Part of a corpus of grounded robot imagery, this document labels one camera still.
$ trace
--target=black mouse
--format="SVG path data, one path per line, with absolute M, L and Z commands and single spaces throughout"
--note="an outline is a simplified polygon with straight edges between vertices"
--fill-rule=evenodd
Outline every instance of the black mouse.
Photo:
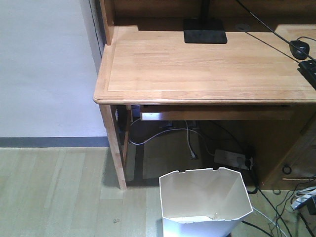
M 299 48 L 304 53 L 306 53 L 306 54 L 310 53 L 310 46 L 308 45 L 308 43 L 300 41 L 300 40 L 292 40 L 291 43 L 292 43 L 292 45 Z M 290 50 L 291 50 L 291 53 L 292 53 L 294 58 L 297 58 L 299 60 L 304 60 L 307 58 L 307 56 L 304 53 L 297 50 L 292 45 L 290 45 Z

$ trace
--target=white wastebasket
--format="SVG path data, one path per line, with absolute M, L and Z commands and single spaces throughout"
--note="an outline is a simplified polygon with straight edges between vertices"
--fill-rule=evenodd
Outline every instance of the white wastebasket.
M 164 237 L 226 237 L 252 212 L 239 172 L 173 171 L 159 178 Z

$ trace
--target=desk drawer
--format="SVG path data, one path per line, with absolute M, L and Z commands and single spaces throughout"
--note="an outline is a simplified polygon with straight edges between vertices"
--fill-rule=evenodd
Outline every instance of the desk drawer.
M 289 120 L 284 106 L 141 106 L 142 120 Z

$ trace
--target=desk top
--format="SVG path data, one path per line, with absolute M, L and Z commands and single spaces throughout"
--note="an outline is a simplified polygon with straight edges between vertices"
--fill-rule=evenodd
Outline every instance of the desk top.
M 98 104 L 316 103 L 289 46 L 253 19 L 223 19 L 227 44 L 186 44 L 181 20 L 122 19 L 105 46 L 94 93 Z M 249 33 L 233 29 L 251 26 Z M 316 38 L 314 24 L 274 24 L 288 40 Z M 311 56 L 316 57 L 316 44 Z

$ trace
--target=gray baseboard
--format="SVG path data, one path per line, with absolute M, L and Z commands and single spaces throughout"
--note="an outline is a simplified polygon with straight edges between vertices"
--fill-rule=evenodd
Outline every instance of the gray baseboard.
M 2 137 L 0 147 L 109 147 L 108 137 Z

